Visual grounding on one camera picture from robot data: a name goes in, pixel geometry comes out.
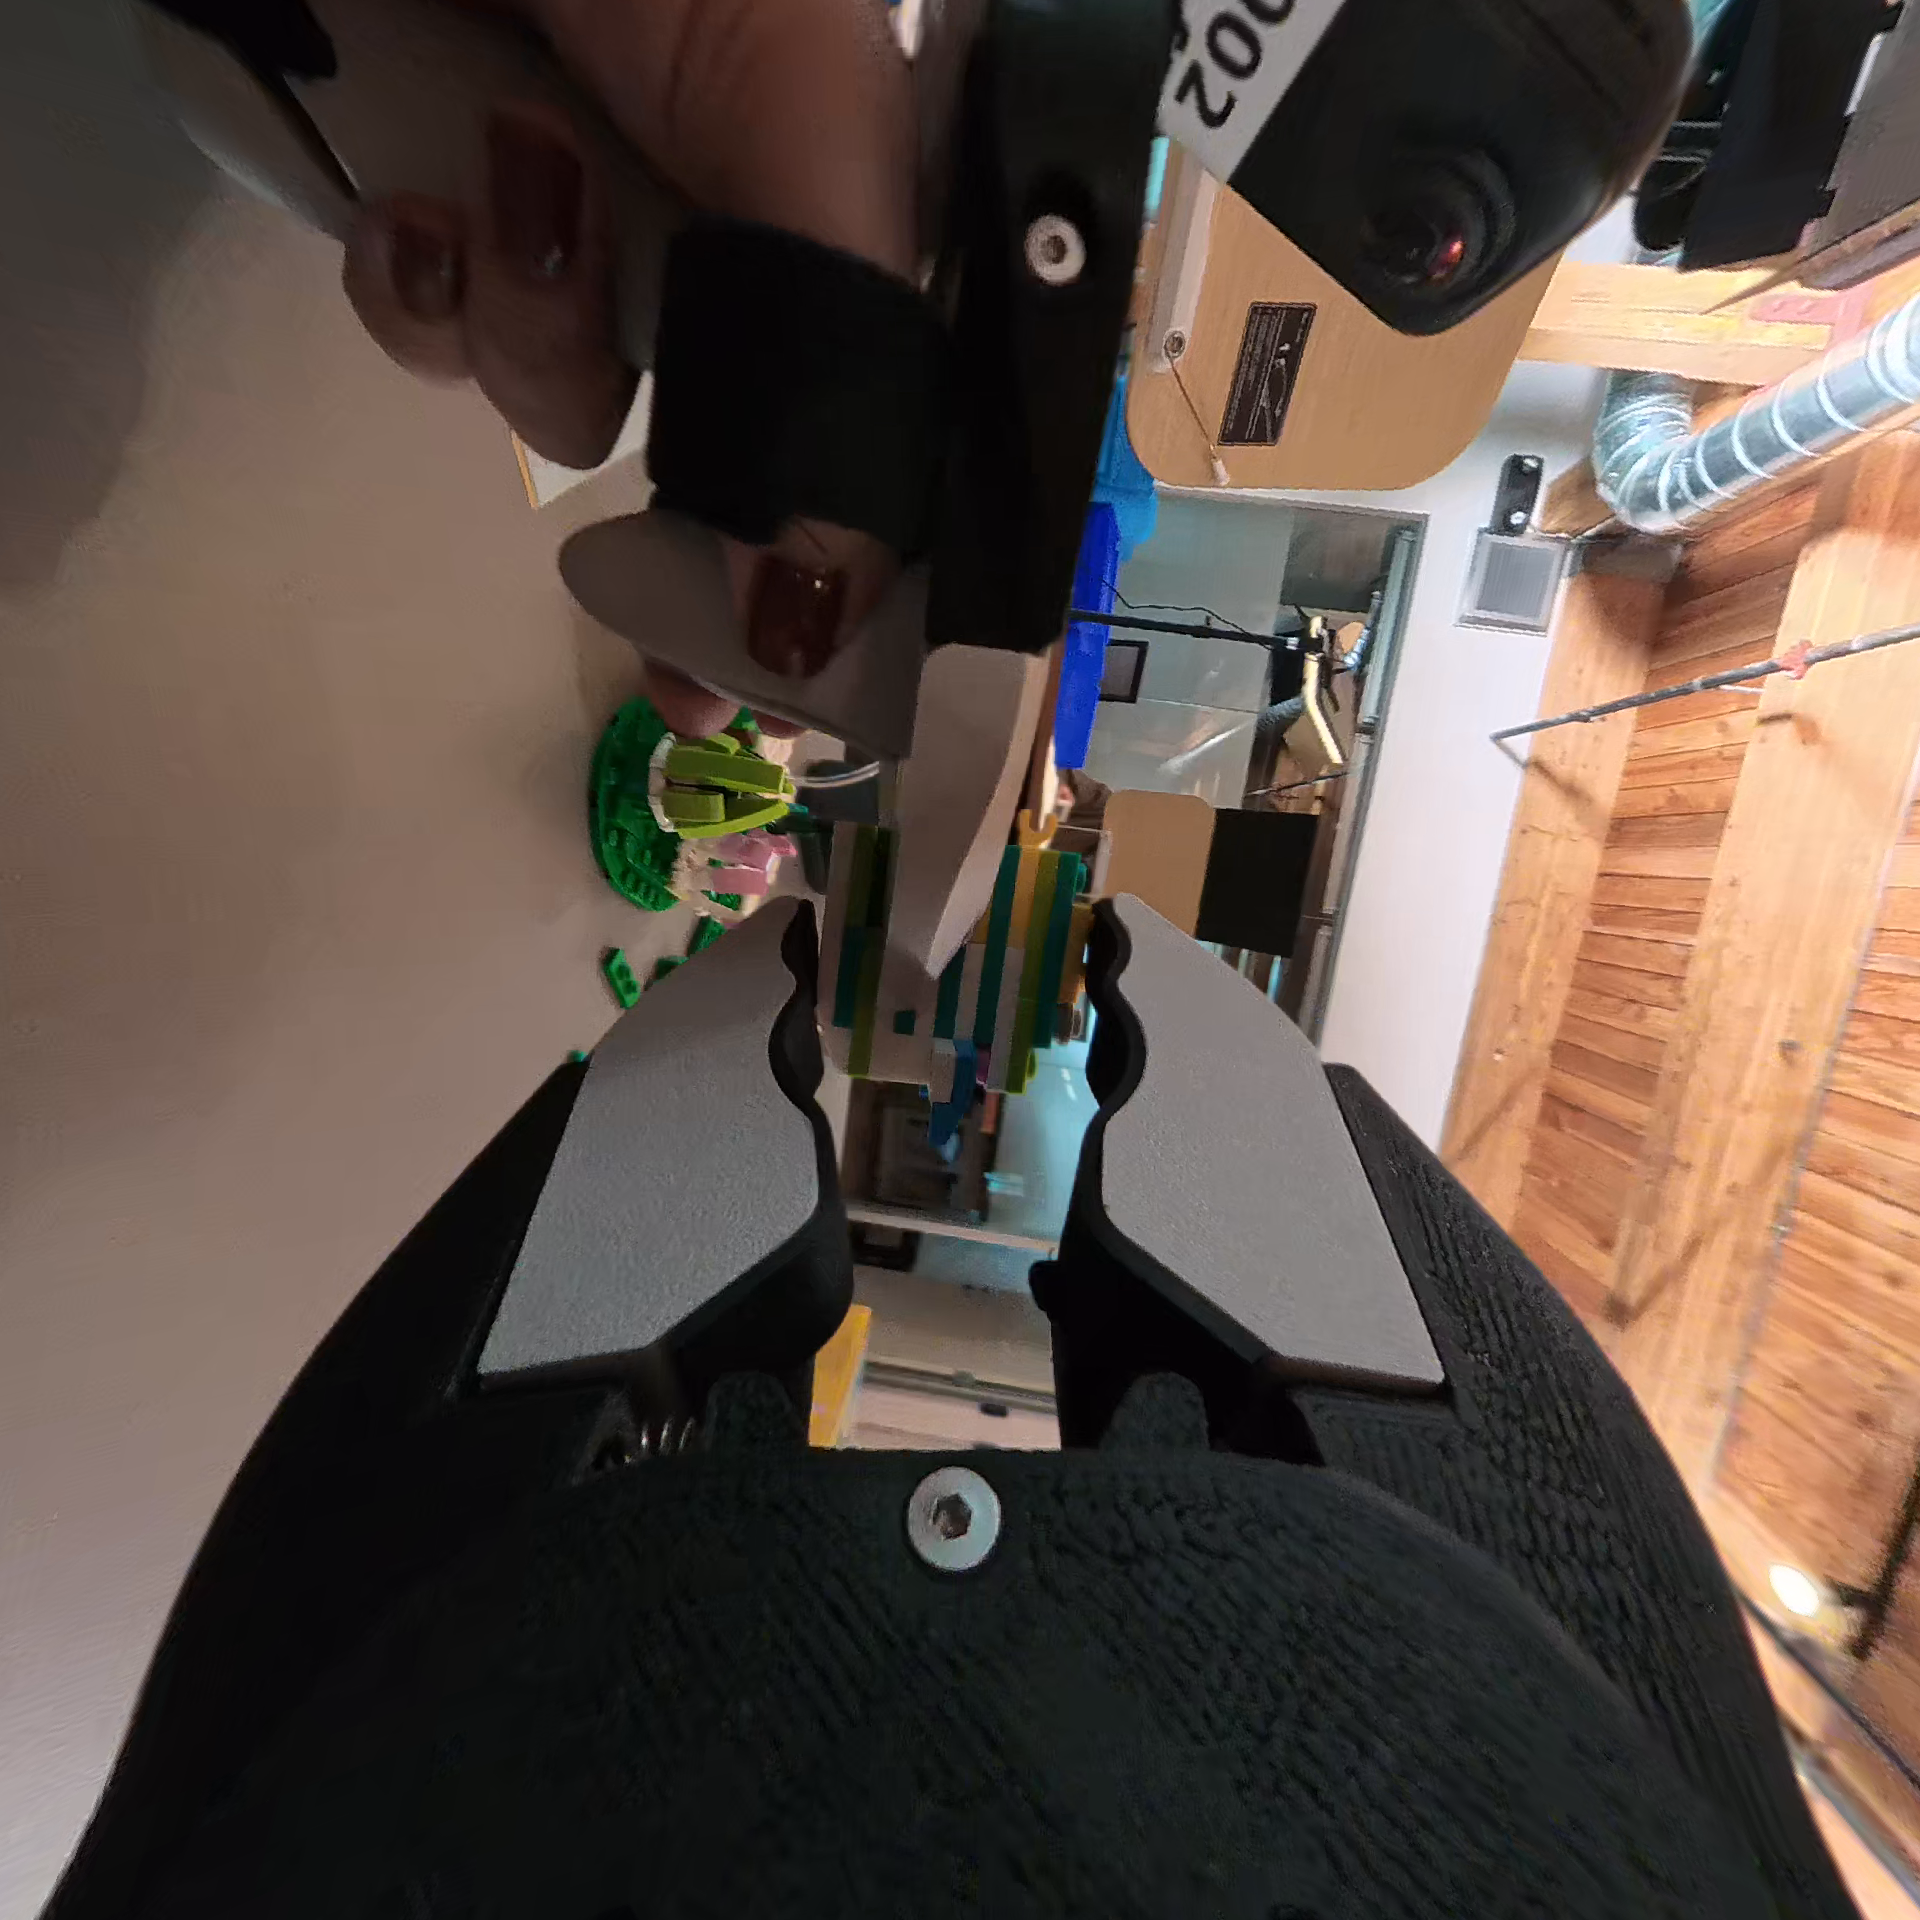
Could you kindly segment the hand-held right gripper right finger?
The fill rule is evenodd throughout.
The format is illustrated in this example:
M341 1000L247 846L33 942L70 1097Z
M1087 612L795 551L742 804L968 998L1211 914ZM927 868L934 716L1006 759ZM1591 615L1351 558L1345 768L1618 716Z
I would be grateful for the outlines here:
M1096 1114L1058 1291L1161 1307L1282 1378L1440 1388L1446 1368L1315 1044L1136 896L1088 936Z

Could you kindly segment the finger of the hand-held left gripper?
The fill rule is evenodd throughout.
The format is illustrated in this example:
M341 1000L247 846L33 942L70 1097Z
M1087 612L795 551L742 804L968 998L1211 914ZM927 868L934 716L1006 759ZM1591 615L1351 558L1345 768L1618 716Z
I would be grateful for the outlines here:
M897 785L887 947L936 979L993 899L1050 694L1050 656L968 644L925 670L915 743Z

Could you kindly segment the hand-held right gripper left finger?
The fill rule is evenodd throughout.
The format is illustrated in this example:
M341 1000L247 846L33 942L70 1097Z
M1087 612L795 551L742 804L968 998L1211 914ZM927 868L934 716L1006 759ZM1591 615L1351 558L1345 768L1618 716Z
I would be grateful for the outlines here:
M783 896L646 990L599 1040L528 1217L483 1382L658 1358L802 1368L850 1306L821 1107L814 904Z

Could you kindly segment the striped toy brick tower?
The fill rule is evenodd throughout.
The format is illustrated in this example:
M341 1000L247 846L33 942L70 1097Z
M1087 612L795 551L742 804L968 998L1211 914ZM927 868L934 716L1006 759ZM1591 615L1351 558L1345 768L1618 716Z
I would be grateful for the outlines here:
M816 1018L856 1082L920 1090L929 1146L951 1155L974 1107L1033 1086L1075 1034L1094 895L1081 856L1008 846L987 904L931 963L897 940L902 834L842 824L823 900Z

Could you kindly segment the person's left hand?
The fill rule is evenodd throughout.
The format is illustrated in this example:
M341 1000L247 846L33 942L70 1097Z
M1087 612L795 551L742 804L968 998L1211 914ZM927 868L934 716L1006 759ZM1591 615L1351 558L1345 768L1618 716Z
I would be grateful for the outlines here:
M664 257L646 473L699 529L719 609L653 615L642 656L683 735L802 695L872 626L941 512L953 350L921 280L918 75L887 4L465 4L557 66L683 207ZM496 88L446 192L355 216L344 291L401 369L474 390L537 458L615 448L640 370L619 342L615 170L579 113Z

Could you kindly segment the scattered loose toy bricks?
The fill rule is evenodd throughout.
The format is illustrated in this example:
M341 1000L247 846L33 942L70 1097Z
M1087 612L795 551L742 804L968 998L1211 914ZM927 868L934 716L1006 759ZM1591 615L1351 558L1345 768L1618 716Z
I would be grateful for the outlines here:
M657 985L680 975L693 959L713 950L729 930L729 922L702 914L693 922L680 950L661 952L655 959L637 961L622 944L602 944L592 961L597 988L617 1018L624 1018Z

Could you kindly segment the stack of blue bins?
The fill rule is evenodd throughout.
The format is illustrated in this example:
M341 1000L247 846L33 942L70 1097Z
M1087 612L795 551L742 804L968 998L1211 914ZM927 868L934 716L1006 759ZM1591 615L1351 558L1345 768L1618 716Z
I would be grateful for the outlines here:
M1155 536L1159 522L1157 483L1142 465L1125 424L1128 387L1128 375L1119 372L1072 574L1071 612L1087 617L1075 617L1063 638L1053 722L1053 758L1063 772L1080 770L1088 762L1119 578L1136 550Z

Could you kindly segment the yellow toy box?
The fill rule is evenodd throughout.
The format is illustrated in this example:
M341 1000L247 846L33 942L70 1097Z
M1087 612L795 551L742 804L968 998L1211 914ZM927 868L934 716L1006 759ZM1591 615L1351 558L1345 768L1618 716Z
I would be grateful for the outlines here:
M840 1450L848 1443L872 1340L873 1311L854 1303L842 1327L816 1353L807 1417L807 1443L814 1450Z

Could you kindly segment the green brick tree model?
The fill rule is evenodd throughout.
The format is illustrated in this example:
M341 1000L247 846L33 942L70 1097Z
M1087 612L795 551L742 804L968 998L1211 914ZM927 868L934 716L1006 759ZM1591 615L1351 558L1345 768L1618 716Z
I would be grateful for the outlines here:
M592 751L585 819L609 887L649 913L695 906L734 922L795 872L821 895L832 856L831 804L880 798L880 759L795 759L742 710L706 736L672 729L637 695Z

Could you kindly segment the glass partition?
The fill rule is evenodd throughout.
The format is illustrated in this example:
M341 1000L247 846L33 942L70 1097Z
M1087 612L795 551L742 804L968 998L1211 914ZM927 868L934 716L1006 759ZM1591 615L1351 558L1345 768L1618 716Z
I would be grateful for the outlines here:
M1255 884L1263 904L1297 908L1282 947L1222 932L1209 942L1321 1039L1430 518L1345 497L1186 487L1159 487L1157 497L1157 530L1125 563L1109 615L1111 638L1147 640L1142 700L1096 710L1080 770L1057 767L1050 736L1040 819L1094 834L1115 788L1306 819L1306 854L1285 856L1281 872L1263 872ZM1330 772L1306 729L1288 740L1258 731L1263 710L1298 679L1270 660L1306 612L1363 617L1376 600L1368 679L1337 683L1336 729L1349 764Z

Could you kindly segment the LED panel light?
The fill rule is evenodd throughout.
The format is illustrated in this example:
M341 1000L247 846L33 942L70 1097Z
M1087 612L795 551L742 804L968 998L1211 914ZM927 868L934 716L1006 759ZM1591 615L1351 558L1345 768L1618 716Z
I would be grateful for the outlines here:
M1258 731L1272 740L1288 740L1306 729L1327 770L1343 772L1349 764L1346 743L1337 731L1337 683L1368 679L1382 617L1376 600L1365 615L1336 619L1330 612L1306 612L1298 631L1281 638L1272 665L1281 676L1297 670L1291 691L1281 691L1258 721Z

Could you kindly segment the black wall plaque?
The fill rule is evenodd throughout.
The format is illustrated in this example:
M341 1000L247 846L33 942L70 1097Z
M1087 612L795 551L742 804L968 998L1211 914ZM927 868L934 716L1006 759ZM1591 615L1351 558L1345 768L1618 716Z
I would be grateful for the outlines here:
M1215 444L1274 448L1285 435L1317 320L1310 302L1258 302L1247 312Z

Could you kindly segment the white wall vent grille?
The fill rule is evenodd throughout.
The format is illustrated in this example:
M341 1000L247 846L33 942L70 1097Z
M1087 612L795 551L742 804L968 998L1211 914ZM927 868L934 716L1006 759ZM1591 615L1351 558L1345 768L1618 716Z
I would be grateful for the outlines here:
M1456 624L1486 633L1547 636L1577 545L1559 536L1474 532Z

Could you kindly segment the wooden post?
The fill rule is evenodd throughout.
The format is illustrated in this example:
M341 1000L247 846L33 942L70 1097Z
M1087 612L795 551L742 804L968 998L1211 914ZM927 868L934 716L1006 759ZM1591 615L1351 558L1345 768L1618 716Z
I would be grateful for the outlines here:
M1915 640L1630 722L1527 1235L1713 1474L1915 764Z

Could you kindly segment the silver air duct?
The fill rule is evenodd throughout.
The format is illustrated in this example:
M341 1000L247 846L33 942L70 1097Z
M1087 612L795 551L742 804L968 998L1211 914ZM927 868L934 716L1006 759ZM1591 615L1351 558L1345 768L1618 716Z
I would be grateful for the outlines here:
M1890 433L1919 404L1919 300L1699 425L1680 375L1613 372L1591 479L1614 522L1680 538Z

